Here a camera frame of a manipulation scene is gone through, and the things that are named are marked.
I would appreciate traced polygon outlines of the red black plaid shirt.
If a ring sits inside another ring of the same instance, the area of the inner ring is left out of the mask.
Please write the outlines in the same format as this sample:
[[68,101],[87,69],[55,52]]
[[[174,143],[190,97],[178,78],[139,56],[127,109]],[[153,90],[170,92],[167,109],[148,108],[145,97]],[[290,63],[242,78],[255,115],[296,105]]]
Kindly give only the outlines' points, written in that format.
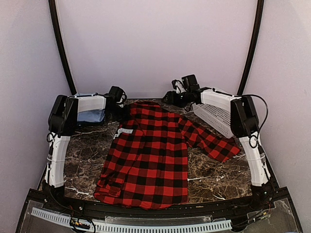
[[126,106],[94,198],[125,207],[164,209],[188,202],[188,149],[226,162],[240,149],[183,115],[152,101]]

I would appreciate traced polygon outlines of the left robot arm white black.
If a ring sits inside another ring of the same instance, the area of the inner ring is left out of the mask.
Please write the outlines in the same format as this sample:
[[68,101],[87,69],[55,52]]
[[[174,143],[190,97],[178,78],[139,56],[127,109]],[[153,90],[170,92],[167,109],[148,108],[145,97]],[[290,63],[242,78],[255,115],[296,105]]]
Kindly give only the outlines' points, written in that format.
[[57,96],[48,119],[47,169],[49,189],[64,190],[64,166],[70,138],[78,127],[101,126],[107,114],[119,115],[127,100],[123,89],[112,86],[108,93]]

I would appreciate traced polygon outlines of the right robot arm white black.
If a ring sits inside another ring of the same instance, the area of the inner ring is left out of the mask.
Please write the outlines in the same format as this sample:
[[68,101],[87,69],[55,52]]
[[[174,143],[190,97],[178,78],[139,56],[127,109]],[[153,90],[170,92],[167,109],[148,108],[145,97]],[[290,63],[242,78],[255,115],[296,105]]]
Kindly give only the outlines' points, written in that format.
[[200,87],[195,75],[172,81],[173,90],[162,98],[165,104],[193,106],[194,114],[230,138],[238,138],[245,152],[251,172],[251,192],[248,207],[259,210],[271,200],[273,185],[266,154],[260,141],[262,124],[253,102],[254,95],[231,95],[212,87]]

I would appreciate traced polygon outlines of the folded light blue shirt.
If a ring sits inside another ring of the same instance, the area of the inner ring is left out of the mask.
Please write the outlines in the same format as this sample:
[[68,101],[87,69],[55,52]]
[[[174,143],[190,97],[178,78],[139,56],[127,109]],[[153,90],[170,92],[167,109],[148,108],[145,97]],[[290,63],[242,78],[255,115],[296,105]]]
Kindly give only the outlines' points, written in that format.
[[78,121],[100,122],[104,120],[106,98],[98,93],[74,96],[78,99]]

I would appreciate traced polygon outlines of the folded dark navy shirt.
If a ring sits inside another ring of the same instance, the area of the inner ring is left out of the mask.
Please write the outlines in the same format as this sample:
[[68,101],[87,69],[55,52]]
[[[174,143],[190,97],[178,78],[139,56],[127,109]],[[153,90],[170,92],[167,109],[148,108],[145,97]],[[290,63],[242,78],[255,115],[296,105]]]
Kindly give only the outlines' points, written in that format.
[[100,122],[89,122],[89,121],[78,121],[78,127],[93,127],[93,126],[102,126],[104,124],[104,120]]

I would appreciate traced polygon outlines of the white plastic mesh basket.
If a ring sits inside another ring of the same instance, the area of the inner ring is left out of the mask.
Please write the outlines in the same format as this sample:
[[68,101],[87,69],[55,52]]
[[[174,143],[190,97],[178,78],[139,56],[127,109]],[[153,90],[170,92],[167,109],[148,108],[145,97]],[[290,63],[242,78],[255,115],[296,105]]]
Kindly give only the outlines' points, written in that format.
[[232,138],[230,112],[208,104],[193,104],[193,112],[226,138]]

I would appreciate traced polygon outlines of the right black frame post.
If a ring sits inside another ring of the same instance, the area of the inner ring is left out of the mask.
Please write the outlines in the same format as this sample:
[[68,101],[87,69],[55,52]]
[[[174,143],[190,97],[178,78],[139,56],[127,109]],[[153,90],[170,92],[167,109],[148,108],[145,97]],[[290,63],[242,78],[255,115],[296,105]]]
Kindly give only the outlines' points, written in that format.
[[237,95],[242,95],[244,93],[244,90],[247,84],[247,80],[249,77],[249,73],[251,70],[251,66],[253,63],[253,58],[254,58],[255,50],[257,46],[257,41],[258,41],[258,36],[259,36],[259,31],[260,31],[260,26],[261,26],[261,20],[262,20],[262,14],[263,14],[263,9],[264,9],[264,2],[265,0],[257,1],[252,36],[250,40],[250,45],[249,45],[248,54],[247,54],[247,58],[245,61],[245,66],[243,69],[241,81],[240,81],[239,88],[237,91]]

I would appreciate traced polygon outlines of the black frame post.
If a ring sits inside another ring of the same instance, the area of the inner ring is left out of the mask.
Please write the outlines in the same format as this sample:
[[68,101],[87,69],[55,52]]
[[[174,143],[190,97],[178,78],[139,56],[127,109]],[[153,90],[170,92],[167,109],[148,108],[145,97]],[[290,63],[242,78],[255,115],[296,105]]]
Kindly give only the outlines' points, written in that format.
[[240,81],[239,88],[237,91],[237,95],[242,95],[244,93],[244,90],[247,84],[247,80],[249,77],[249,73],[251,70],[251,66],[253,63],[253,58],[254,58],[255,50],[257,46],[257,41],[258,41],[258,36],[259,36],[259,31],[260,31],[260,26],[261,26],[261,20],[262,20],[262,14],[263,14],[263,9],[264,9],[264,2],[265,0],[257,1],[252,36],[250,40],[250,45],[249,45],[248,54],[247,54],[247,58],[245,61],[245,66],[243,69],[241,81]]
[[72,95],[75,95],[77,93],[74,80],[70,71],[62,35],[61,35],[61,28],[60,28],[60,23],[59,23],[59,18],[57,14],[57,7],[56,7],[56,1],[55,0],[48,0],[49,3],[49,9],[50,9],[50,15],[51,15],[51,20],[52,20],[52,27],[54,31],[54,37],[56,40],[59,56],[61,59],[62,67],[64,70],[64,74],[66,77],[66,81],[70,90],[70,93]]

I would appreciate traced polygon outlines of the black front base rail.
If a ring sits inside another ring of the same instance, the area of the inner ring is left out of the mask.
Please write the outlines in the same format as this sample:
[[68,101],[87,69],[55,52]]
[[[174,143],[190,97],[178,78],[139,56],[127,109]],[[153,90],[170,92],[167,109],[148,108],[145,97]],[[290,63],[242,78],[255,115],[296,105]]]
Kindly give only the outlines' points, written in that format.
[[251,222],[251,214],[256,210],[250,207],[251,196],[232,200],[221,200],[206,203],[179,204],[161,210],[144,210],[142,208],[125,208],[119,205],[108,205],[98,201],[88,201],[63,197],[63,202],[68,208],[61,207],[53,201],[52,197],[42,191],[30,189],[19,218],[19,224],[26,218],[31,204],[59,211],[65,214],[73,214],[74,217],[86,216],[88,218],[105,219],[108,216],[129,218],[182,218],[197,216],[212,216],[216,218],[231,219],[234,224],[245,226]]

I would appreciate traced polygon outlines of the left black frame post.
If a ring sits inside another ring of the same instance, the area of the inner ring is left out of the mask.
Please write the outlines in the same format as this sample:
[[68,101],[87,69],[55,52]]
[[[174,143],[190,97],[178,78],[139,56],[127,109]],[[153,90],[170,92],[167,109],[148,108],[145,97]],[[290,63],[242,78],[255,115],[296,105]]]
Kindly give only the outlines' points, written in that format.
[[52,20],[52,27],[54,31],[54,37],[56,40],[59,56],[61,59],[62,67],[64,70],[64,74],[66,77],[66,81],[70,90],[70,93],[72,95],[75,95],[77,93],[74,80],[70,71],[62,35],[61,35],[61,28],[60,28],[60,23],[59,23],[59,18],[57,14],[57,7],[56,7],[56,1],[55,0],[48,0],[49,3],[49,9],[50,9],[50,15],[51,15],[51,20]]

